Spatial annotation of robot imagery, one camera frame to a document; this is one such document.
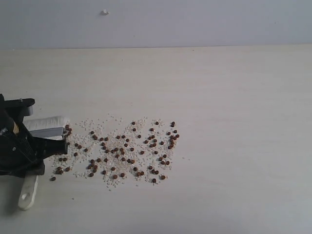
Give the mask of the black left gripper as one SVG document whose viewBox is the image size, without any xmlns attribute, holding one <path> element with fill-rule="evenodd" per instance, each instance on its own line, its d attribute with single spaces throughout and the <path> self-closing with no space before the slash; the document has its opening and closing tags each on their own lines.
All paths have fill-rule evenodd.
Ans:
<svg viewBox="0 0 312 234">
<path fill-rule="evenodd" d="M 4 109 L 0 96 L 0 174 L 25 177 L 27 172 L 41 176 L 45 172 L 43 158 L 66 155 L 66 139 L 53 140 L 31 136 L 23 122 L 15 122 Z"/>
</svg>

